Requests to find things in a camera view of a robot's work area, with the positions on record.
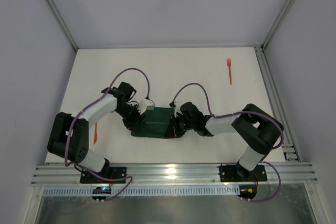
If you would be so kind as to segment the green cloth napkin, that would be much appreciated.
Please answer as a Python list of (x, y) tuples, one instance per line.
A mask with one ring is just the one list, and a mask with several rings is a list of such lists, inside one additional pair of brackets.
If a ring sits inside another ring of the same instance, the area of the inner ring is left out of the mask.
[(131, 131), (134, 137), (149, 138), (180, 138), (186, 133), (174, 116), (173, 108), (155, 107), (153, 110), (146, 111), (145, 117), (139, 126)]

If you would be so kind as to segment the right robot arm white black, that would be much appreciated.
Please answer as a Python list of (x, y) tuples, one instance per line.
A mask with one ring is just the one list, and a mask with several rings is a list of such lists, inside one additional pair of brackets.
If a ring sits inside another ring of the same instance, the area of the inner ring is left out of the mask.
[(170, 116), (166, 136), (180, 138), (190, 130), (202, 137), (238, 133), (247, 143), (235, 165), (235, 175), (242, 181), (252, 178), (259, 162), (283, 143), (284, 126), (251, 103), (227, 115), (204, 115), (192, 102), (182, 105), (171, 102), (170, 107), (174, 114)]

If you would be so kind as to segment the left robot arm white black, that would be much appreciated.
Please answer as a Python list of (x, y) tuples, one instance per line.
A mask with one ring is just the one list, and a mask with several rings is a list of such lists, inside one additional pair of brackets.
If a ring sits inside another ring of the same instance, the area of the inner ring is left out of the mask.
[(47, 149), (65, 161), (65, 165), (78, 165), (99, 174), (107, 175), (109, 161), (89, 147), (89, 131), (104, 116), (115, 112), (122, 117), (124, 126), (132, 131), (140, 127), (144, 114), (130, 101), (136, 90), (126, 82), (117, 88), (106, 88), (102, 96), (77, 113), (60, 112), (56, 115)]

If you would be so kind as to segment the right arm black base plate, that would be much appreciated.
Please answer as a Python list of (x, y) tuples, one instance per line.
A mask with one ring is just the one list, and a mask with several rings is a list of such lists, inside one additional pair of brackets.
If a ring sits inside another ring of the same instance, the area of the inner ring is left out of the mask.
[(221, 164), (218, 170), (221, 182), (266, 182), (268, 180), (264, 165), (257, 165), (252, 171), (248, 171), (238, 164)]

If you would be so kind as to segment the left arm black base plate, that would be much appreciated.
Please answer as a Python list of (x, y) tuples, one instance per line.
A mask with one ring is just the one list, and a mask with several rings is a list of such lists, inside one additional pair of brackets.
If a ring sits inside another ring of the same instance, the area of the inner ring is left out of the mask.
[(125, 184), (127, 168), (122, 166), (105, 167), (101, 172), (81, 171), (81, 184)]

